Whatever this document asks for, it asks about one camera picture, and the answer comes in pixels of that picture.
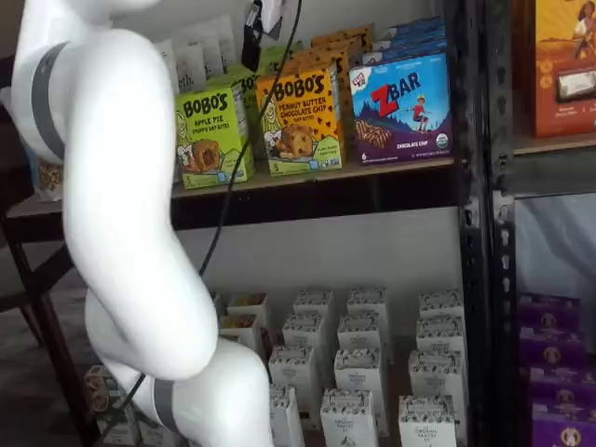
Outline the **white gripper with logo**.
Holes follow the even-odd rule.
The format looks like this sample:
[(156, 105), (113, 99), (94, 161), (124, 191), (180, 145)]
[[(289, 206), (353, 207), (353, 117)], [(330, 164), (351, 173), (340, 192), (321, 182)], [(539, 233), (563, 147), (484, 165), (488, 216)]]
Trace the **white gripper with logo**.
[(282, 21), (284, 0), (262, 0), (261, 21), (265, 34), (273, 33)]

